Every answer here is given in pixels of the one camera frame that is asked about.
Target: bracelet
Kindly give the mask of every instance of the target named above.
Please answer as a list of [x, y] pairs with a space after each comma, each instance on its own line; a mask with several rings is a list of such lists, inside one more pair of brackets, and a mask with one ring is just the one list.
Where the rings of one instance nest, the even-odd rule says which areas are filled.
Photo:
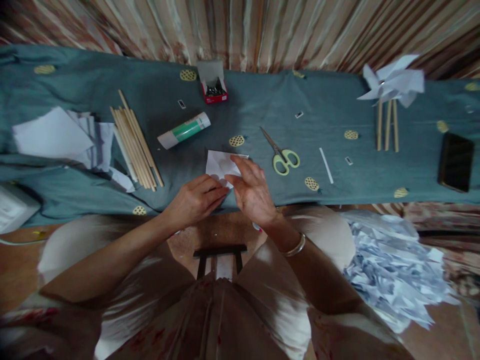
[[280, 254], [282, 254], [284, 257], [286, 258], [289, 258], [289, 257], [292, 257], [293, 255], [297, 255], [299, 252], [301, 252], [305, 246], [305, 234], [303, 233], [300, 233], [301, 234], [301, 238], [300, 238], [300, 242], [298, 243], [297, 246], [295, 246], [292, 250], [290, 251], [287, 251], [287, 252], [280, 252]]

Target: yellow-green scissors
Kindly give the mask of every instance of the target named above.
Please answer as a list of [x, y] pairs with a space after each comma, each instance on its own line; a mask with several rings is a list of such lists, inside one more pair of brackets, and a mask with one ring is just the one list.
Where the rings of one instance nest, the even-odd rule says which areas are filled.
[[[273, 156], [273, 169], [276, 171], [276, 173], [284, 176], [290, 172], [289, 167], [298, 168], [300, 165], [300, 158], [297, 155], [297, 153], [289, 149], [283, 149], [283, 150], [280, 149], [261, 126], [260, 126], [260, 129], [263, 132], [263, 135], [265, 135], [266, 139], [270, 143], [273, 150], [275, 151], [275, 155]], [[295, 163], [290, 161], [289, 155], [292, 155], [295, 158]], [[277, 169], [278, 163], [282, 164], [284, 172], [280, 172]]]

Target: clothing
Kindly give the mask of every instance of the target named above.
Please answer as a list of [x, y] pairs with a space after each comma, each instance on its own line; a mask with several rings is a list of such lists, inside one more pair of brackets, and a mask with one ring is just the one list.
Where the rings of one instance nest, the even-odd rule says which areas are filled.
[[[324, 244], [327, 255], [337, 254], [332, 259], [337, 266], [346, 266], [355, 253], [348, 224], [325, 207], [304, 211], [304, 218], [300, 209], [292, 215], [293, 225], [320, 248]], [[61, 227], [39, 263], [43, 280], [48, 283], [137, 225], [95, 215]], [[325, 234], [336, 240], [322, 238]], [[167, 243], [157, 250], [127, 276], [102, 311], [32, 295], [2, 319], [2, 347], [18, 359], [35, 352], [54, 359], [93, 354], [100, 360], [304, 359], [311, 341], [317, 359], [409, 357], [381, 321], [369, 319], [366, 308], [336, 316], [314, 309], [269, 239], [235, 283], [215, 281], [211, 274], [195, 281]]]

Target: paper pinwheel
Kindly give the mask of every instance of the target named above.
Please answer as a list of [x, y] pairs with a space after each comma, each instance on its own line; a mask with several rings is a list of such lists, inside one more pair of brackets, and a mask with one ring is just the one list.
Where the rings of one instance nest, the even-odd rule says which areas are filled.
[[371, 90], [360, 96], [358, 100], [380, 99], [382, 103], [385, 103], [392, 99], [398, 99], [403, 107], [408, 108], [415, 100], [417, 93], [425, 91], [424, 72], [407, 70], [407, 67], [418, 57], [418, 55], [402, 56], [376, 73], [365, 64], [363, 77]]

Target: scissor blade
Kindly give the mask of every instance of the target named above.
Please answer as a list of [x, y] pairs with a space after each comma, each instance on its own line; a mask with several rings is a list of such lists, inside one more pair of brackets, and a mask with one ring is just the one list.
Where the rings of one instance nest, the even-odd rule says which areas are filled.
[[274, 143], [274, 141], [272, 140], [272, 138], [267, 134], [267, 132], [264, 130], [263, 127], [260, 126], [260, 129], [261, 131], [263, 132], [263, 135], [265, 135], [266, 139], [268, 140], [268, 142], [270, 143], [271, 147], [274, 149], [274, 150], [279, 150], [279, 147], [277, 146], [276, 143]]

